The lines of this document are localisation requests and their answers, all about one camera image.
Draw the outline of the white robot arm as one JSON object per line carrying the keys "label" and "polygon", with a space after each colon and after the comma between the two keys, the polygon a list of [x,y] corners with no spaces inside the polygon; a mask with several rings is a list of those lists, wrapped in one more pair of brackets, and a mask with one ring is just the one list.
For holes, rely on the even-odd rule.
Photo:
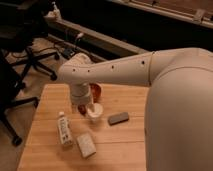
{"label": "white robot arm", "polygon": [[179,48],[93,63],[74,55],[58,70],[76,104],[91,83],[143,86],[147,171],[213,171],[213,52]]}

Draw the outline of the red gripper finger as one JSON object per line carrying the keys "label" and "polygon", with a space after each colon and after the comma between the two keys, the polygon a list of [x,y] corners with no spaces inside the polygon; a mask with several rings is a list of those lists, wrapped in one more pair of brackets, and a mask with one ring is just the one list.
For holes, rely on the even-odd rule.
{"label": "red gripper finger", "polygon": [[85,116],[87,113],[86,107],[84,105],[79,105],[78,106],[78,111],[81,115]]}
{"label": "red gripper finger", "polygon": [[98,84],[91,84],[90,87],[93,95],[93,101],[98,102],[101,96],[101,87]]}

